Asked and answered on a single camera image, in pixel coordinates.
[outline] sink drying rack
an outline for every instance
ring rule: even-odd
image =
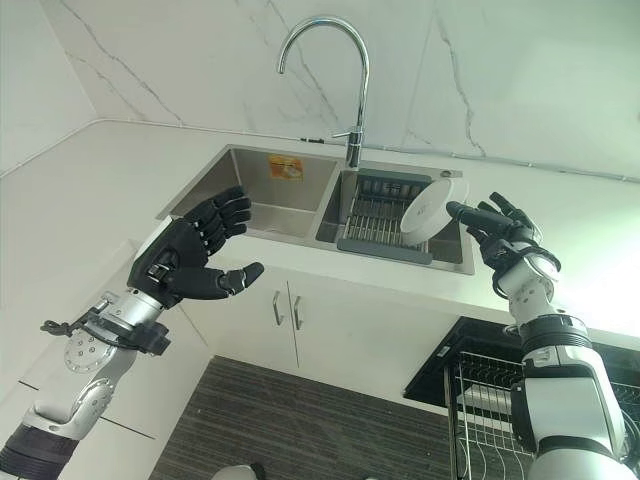
[[[426,181],[361,174],[349,209],[339,250],[428,265],[428,242],[405,245],[400,222],[407,208],[428,186]]]

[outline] cabinet handle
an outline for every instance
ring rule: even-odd
[[[278,312],[278,298],[280,297],[280,290],[276,290],[275,295],[273,296],[273,313],[276,316],[276,325],[279,327],[282,325],[284,321],[284,315],[280,315]]]
[[[293,318],[296,321],[296,330],[302,328],[302,320],[300,320],[300,314],[298,313],[298,305],[300,304],[301,297],[296,297],[296,302],[293,304]]]

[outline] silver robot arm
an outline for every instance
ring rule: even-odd
[[[138,352],[162,355],[168,347],[160,314],[183,298],[235,295],[262,274],[259,263],[229,272],[205,267],[227,239],[246,231],[250,206],[234,187],[184,218],[167,218],[138,252],[121,296],[106,292],[70,325],[45,322],[42,330],[69,337],[64,358],[0,451],[0,480],[58,478]]]
[[[524,212],[494,193],[501,212],[451,202],[447,210],[480,244],[509,300],[522,340],[524,379],[511,389],[513,430],[536,454],[529,480],[633,480],[621,461],[624,419],[586,326],[557,300],[560,262],[539,246]]]

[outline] white countertop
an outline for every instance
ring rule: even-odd
[[[155,217],[227,144],[343,157],[343,147],[102,121],[1,181],[0,385],[49,341],[45,319],[72,321],[101,272],[144,240]],[[535,219],[563,263],[573,309],[595,340],[640,349],[640,187],[523,167],[364,150],[363,159],[461,170],[470,204],[499,191]],[[433,310],[511,323],[474,246],[473,276],[255,237],[222,253],[397,293]]]

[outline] white plate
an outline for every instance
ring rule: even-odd
[[[451,217],[447,213],[447,202],[464,203],[469,195],[469,182],[462,178],[437,180],[418,195],[400,222],[400,232],[406,245],[426,242],[447,223]]]

